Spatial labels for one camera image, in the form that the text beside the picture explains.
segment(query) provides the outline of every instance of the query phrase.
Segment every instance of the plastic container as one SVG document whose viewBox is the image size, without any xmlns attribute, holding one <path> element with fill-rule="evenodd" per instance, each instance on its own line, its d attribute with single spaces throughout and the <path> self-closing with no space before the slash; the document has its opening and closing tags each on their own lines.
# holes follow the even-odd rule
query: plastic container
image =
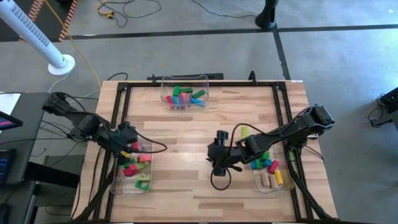
<svg viewBox="0 0 398 224">
<path fill-rule="evenodd" d="M 289 171 L 287 170 L 287 164 L 284 156 L 284 150 L 281 143 L 273 145 L 269 149 L 269 159 L 270 160 L 277 160 L 279 165 L 277 166 L 277 170 L 280 170 L 282 174 L 283 184 L 278 184 L 277 188 L 271 188 L 270 186 L 263 186 L 261 180 L 261 174 L 267 173 L 268 176 L 271 173 L 268 172 L 267 167 L 262 169 L 252 169 L 254 185 L 258 189 L 260 193 L 268 194 L 271 192 L 279 192 L 284 190 L 291 190 L 294 187 L 294 181 L 291 178 Z"/>
<path fill-rule="evenodd" d="M 191 88 L 192 94 L 198 93 L 199 91 L 204 91 L 202 96 L 199 96 L 197 100 L 202 103 L 192 103 L 189 101 L 189 94 L 183 103 L 180 102 L 180 95 L 174 96 L 175 87 L 179 86 L 181 89 Z M 206 102 L 209 99 L 209 79 L 205 75 L 199 75 L 197 77 L 180 78 L 180 77 L 163 77 L 160 91 L 160 99 L 163 101 L 164 105 L 171 110 L 187 110 L 187 109 L 201 109 L 206 107 Z"/>
<path fill-rule="evenodd" d="M 139 138 L 138 141 L 144 147 L 144 151 L 152 151 L 152 143 L 151 142 L 146 141 L 142 138 Z M 115 194 L 115 195 L 143 194 L 143 193 L 146 193 L 150 189 L 150 183 L 152 180 L 153 156 L 152 156 L 152 154 L 131 153 L 130 158 L 133 158 L 133 157 L 136 157 L 139 155 L 149 155 L 150 162 L 148 162 L 148 165 L 146 165 L 145 168 L 137 171 L 137 174 L 135 174 L 132 177 L 126 177 L 123 174 L 124 166 L 118 166 L 117 169 L 115 169 L 114 179 L 113 179 L 113 183 L 111 185 L 111 192 L 113 194 Z M 148 182 L 145 181 L 142 183 L 142 186 L 149 184 L 149 188 L 147 190 L 141 190 L 141 189 L 136 188 L 137 180 L 140 175 L 145 175 L 146 177 L 149 175 L 149 177 L 150 177 L 150 181 L 148 181 Z"/>
</svg>

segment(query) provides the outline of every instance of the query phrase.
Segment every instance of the tower fan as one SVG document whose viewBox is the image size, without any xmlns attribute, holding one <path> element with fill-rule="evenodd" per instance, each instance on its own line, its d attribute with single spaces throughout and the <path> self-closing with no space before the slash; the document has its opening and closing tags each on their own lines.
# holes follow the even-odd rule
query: tower fan
<svg viewBox="0 0 398 224">
<path fill-rule="evenodd" d="M 0 0 L 0 18 L 49 62 L 52 75 L 67 75 L 75 59 L 63 55 L 13 0 Z"/>
</svg>

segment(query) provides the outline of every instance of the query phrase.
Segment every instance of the black stand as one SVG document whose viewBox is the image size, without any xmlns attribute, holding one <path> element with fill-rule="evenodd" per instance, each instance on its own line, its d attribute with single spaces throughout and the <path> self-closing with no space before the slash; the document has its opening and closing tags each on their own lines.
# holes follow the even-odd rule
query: black stand
<svg viewBox="0 0 398 224">
<path fill-rule="evenodd" d="M 278 0 L 266 0 L 266 6 L 256 17 L 256 25 L 264 30 L 271 30 L 275 27 L 275 8 Z"/>
<path fill-rule="evenodd" d="M 28 163 L 25 172 L 25 179 L 73 188 L 76 188 L 79 183 L 79 175 L 53 169 L 34 162 Z"/>
<path fill-rule="evenodd" d="M 382 96 L 380 102 L 382 103 L 381 109 L 387 113 L 383 113 L 379 119 L 371 120 L 372 126 L 380 127 L 385 123 L 394 122 L 398 130 L 398 87 Z"/>
</svg>

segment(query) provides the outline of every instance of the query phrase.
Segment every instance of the gray floor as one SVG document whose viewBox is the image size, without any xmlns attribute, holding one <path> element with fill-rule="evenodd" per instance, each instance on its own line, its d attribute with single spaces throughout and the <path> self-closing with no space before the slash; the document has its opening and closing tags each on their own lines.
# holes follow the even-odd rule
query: gray floor
<svg viewBox="0 0 398 224">
<path fill-rule="evenodd" d="M 197 0 L 209 10 L 242 16 L 257 14 L 264 0 Z M 125 28 L 99 17 L 96 1 L 80 1 L 70 31 L 74 35 L 176 30 L 256 28 L 254 18 L 231 19 L 207 14 L 189 0 L 159 0 L 157 14 L 131 19 Z M 137 0 L 137 15 L 157 5 Z M 280 0 L 279 27 L 398 24 L 398 2 L 390 0 Z M 398 86 L 398 29 L 295 32 L 280 34 L 292 79 L 304 80 L 311 103 L 325 105 L 335 127 L 320 138 L 333 199 L 342 220 L 395 223 L 398 220 L 398 132 L 390 124 L 374 129 L 366 120 L 374 99 Z M 117 72 L 130 79 L 156 75 L 223 72 L 227 79 L 283 79 L 272 34 L 222 34 L 132 39 L 79 40 L 81 51 L 102 80 Z M 83 96 L 98 90 L 93 75 L 69 41 L 56 46 L 77 60 L 76 70 L 54 91 Z M 21 42 L 0 43 L 0 91 L 47 91 L 58 80 L 44 59 Z M 82 101 L 89 110 L 95 102 Z M 46 115 L 70 127 L 65 119 Z M 34 154 L 64 155 L 72 142 L 37 142 Z M 81 147 L 72 154 L 84 154 Z M 43 157 L 32 158 L 42 161 Z M 37 223 L 58 221 L 40 211 Z"/>
</svg>

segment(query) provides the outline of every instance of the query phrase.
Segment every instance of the wooden tabletop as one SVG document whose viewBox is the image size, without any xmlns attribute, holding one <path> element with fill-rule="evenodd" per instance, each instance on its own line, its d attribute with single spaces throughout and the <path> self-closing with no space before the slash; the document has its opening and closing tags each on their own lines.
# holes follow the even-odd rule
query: wooden tabletop
<svg viewBox="0 0 398 224">
<path fill-rule="evenodd" d="M 109 121 L 117 85 L 116 81 L 103 83 L 96 110 Z M 302 82 L 286 82 L 286 85 L 294 116 L 308 106 L 307 96 Z M 253 124 L 265 132 L 278 128 L 271 88 L 210 87 L 209 92 L 210 98 L 205 109 L 177 111 L 167 109 L 160 100 L 160 87 L 132 89 L 127 120 L 141 134 L 165 143 L 169 150 L 153 157 L 152 183 L 148 193 L 115 195 L 112 222 L 295 220 L 290 191 L 260 193 L 254 185 L 249 165 L 240 165 L 244 169 L 242 173 L 231 171 L 233 179 L 229 189 L 215 190 L 209 178 L 211 164 L 205 160 L 207 145 L 214 140 L 217 130 L 231 134 L 234 126 L 241 122 Z M 121 114 L 122 108 L 123 100 L 118 114 Z M 308 145 L 320 152 L 318 141 L 308 141 Z M 89 143 L 81 171 L 81 195 L 75 216 L 88 204 L 98 150 L 95 143 Z M 96 168 L 94 193 L 100 179 L 103 156 L 104 153 Z M 302 161 L 309 191 L 327 213 L 336 217 L 322 160 L 303 149 Z M 298 197 L 304 217 L 299 190 Z M 107 198 L 108 191 L 103 197 L 100 217 L 104 217 Z"/>
</svg>

